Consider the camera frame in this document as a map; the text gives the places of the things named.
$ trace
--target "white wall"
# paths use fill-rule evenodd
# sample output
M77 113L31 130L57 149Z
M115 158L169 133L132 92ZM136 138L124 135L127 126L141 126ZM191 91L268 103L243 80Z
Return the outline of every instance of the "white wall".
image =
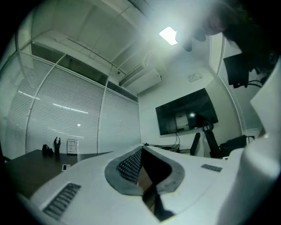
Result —
M30 12L22 21L18 28L18 49L22 49L27 43L31 41L33 12Z
M168 68L161 83L139 94L141 142L158 145L174 144L175 134L160 135L155 108L205 88L213 80L212 74L204 64L196 61L191 54L180 55ZM200 73L202 79L190 83L187 76L192 73ZM197 132L201 132L201 129L178 133L180 149L190 149ZM197 156L204 156L202 138L197 148Z
M221 53L223 49L223 34L218 33L209 37L210 57L209 65L217 73L220 67Z
M230 57L239 53L241 53L241 50L238 48L238 46L235 43L230 43L228 40L226 40L223 58ZM241 129L243 131L253 131L254 129L261 129L262 124L259 120L259 117L250 104L251 99L256 95L256 93L258 93L259 88L255 86L248 86L247 88L233 88L233 86L229 86L227 70L224 62L222 63L219 76L225 83L236 105L240 117ZM262 77L263 75L257 75L255 70L252 70L252 72L249 73L249 80L260 80Z
M212 101L218 123L214 124L213 133L218 145L242 135L239 118L234 103L231 100L223 82L218 76L205 87ZM205 156L209 157L209 146L204 138Z
M52 29L57 3L57 0L45 0L35 9L31 33L32 38L36 38Z
M235 106L217 75L213 75L208 67L191 54L179 56L168 68L161 83L139 94L141 142L174 144L175 134L160 135L155 108L202 88L207 90L218 116L219 122L214 125L213 130L218 145L241 135ZM187 76L192 73L200 73L202 79L190 83ZM180 149L190 149L197 132L201 133L201 138L196 155L209 156L209 146L201 128L179 132Z

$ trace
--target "picture frame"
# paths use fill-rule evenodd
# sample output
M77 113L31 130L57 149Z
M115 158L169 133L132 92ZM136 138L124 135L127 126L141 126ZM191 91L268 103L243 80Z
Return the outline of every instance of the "picture frame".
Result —
M77 155L77 140L67 139L67 150L68 155Z

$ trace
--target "dark wooden desk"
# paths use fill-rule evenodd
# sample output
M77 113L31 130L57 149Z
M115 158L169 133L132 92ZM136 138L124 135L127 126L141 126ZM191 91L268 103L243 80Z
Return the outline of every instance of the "dark wooden desk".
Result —
M63 164L72 166L81 160L102 154L49 156L43 155L41 150L35 150L5 163L5 170L14 184L15 191L30 198L40 186L62 173Z

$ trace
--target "wall-mounted tv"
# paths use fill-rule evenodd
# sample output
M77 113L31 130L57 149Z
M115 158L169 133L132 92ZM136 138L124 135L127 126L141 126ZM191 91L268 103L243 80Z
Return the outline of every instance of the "wall-mounted tv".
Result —
M202 118L217 123L215 109L206 89L201 89L156 108L160 135L202 127Z

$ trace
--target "wall outlet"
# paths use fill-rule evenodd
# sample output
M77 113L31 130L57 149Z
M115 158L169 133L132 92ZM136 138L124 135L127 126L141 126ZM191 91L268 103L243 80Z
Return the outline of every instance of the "wall outlet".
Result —
M197 81L201 78L202 78L202 75L200 73L193 73L192 75L188 76L189 82L194 82L194 81Z

